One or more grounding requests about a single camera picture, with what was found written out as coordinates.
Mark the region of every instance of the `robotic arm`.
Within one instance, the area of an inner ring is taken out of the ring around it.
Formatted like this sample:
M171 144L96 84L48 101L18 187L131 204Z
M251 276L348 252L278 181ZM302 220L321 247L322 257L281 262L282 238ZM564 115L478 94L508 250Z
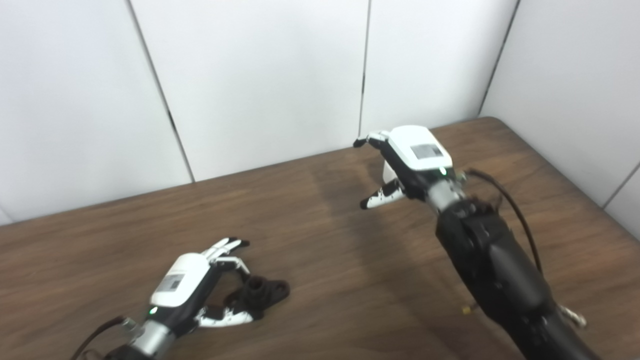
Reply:
M428 129L401 126L374 132L353 146L365 143L380 150L397 178L364 199L362 209L403 197L427 202L438 214L436 236L477 305L511 336L526 359L599 359L562 316L578 325L586 324L584 318L556 304L541 272L497 210L465 195L449 153ZM488 177L475 170L470 174Z
M199 327L226 327L264 317L264 310L289 296L285 281L251 276L244 262L229 254L249 242L224 238L201 252L181 255L151 296L141 327L128 318L116 318L94 332L71 357L75 360L96 335L122 324L133 331L133 339L110 351L106 360L159 360L178 338ZM226 272L237 272L243 286L226 297L223 307L208 307L206 301Z

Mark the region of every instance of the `white wall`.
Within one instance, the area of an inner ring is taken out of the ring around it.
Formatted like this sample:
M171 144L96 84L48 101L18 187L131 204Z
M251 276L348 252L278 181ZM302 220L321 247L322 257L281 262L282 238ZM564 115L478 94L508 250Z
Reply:
M125 1L0 3L0 169L14 220L189 182Z
M522 1L481 113L599 205L640 161L638 19L638 1Z
M367 0L134 0L196 180L348 147Z
M640 239L640 172L625 183L605 210L636 238Z
M372 0L362 132L475 118L515 0Z

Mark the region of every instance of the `black cable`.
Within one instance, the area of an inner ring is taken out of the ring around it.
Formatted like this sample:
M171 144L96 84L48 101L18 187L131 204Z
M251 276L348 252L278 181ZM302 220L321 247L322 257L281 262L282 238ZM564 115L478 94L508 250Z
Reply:
M83 341L83 343L80 345L80 347L78 347L76 352L74 352L74 354L71 356L70 360L76 360L80 356L80 354L82 354L82 351L84 350L84 348L86 348L86 346L89 345L89 343L93 339L95 339L96 336L100 335L100 333L102 333L103 331L105 331L106 329L108 329L110 327L114 327L116 325L120 325L124 321L125 321L125 318L123 316L118 316L118 317L113 318L113 319L107 321L106 323L98 326L98 328L95 331L93 331L91 333L91 335L89 335L87 337L86 340Z
M476 170L474 168L471 168L471 169L467 170L465 173L467 175L478 177L478 178L486 181L487 183L490 183L496 189L498 189L498 191L500 191L500 193L502 194L502 196L504 196L505 199L507 199L507 201L509 202L509 204L513 208L513 211L516 213L516 216L520 220L520 223L522 224L522 227L524 228L525 234L527 235L527 239L529 240L529 246L531 247L531 253L533 254L533 260L536 263L536 268L538 268L538 271L540 272L540 275L543 275L543 273L542 273L542 262L540 261L540 255L538 254L538 247L536 246L536 241L533 239L533 234L531 233L531 229L529 228L529 224L527 223L526 219L524 218L524 215L522 214L522 211L520 211L520 208L518 207L516 202L513 200L513 198L509 194L509 192L507 192L507 190L504 188L504 186L502 186L496 179L494 179L491 175L487 174L486 172L482 172L480 170Z

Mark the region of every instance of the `label sticker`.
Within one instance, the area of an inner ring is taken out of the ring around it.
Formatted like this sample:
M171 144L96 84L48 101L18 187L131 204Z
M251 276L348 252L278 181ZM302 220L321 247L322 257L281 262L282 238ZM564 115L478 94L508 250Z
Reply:
M438 148L437 145L432 143L424 143L421 145L414 145L411 147L413 154L418 160L428 159L428 158L439 158L444 156L442 151Z
M175 274L175 275L167 275L164 277L164 279L162 279L162 281L160 282L160 285L158 285L158 288L156 289L156 293L159 292L168 292L168 293L172 293L175 290L178 289L178 286L180 285L180 282L182 281L182 279L184 278L184 274Z

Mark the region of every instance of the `wood grain surface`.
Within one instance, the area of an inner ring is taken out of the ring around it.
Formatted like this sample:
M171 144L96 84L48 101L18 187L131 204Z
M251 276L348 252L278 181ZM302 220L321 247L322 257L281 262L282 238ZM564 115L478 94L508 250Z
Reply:
M585 341L604 359L639 357L640 243L500 121L434 133L457 169L489 172L512 193L556 300L590 321ZM179 255L238 236L252 245L237 255L288 280L291 297L259 322L180 339L168 359L520 359L482 313L461 313L471 297L425 204L359 209L381 172L373 148L344 149L0 227L0 358L67 359L102 322L141 320ZM502 214L524 246L507 205ZM211 301L236 286L228 275ZM113 329L92 347L125 339Z

